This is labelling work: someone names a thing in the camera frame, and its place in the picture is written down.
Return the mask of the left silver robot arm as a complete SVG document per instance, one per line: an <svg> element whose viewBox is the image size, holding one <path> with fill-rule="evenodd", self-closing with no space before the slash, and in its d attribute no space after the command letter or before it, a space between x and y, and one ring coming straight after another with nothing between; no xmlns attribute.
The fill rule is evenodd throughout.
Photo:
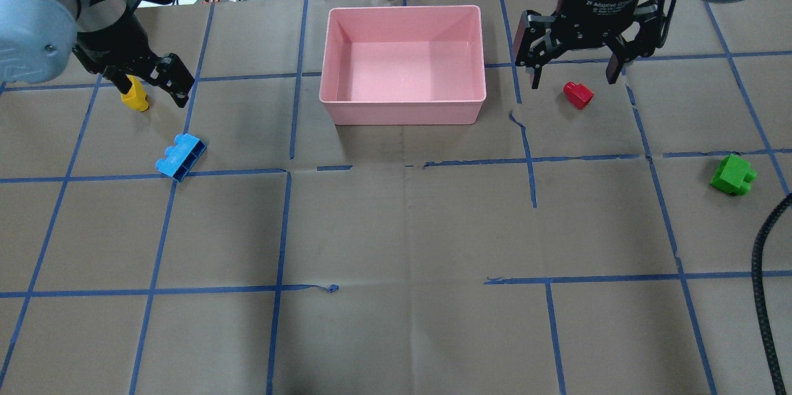
<svg viewBox="0 0 792 395"><path fill-rule="evenodd" d="M152 51L135 11L142 0L1 0L1 77L6 84L44 84L71 57L115 85L144 112L142 84L168 93L183 108L195 78L174 53Z"/></svg>

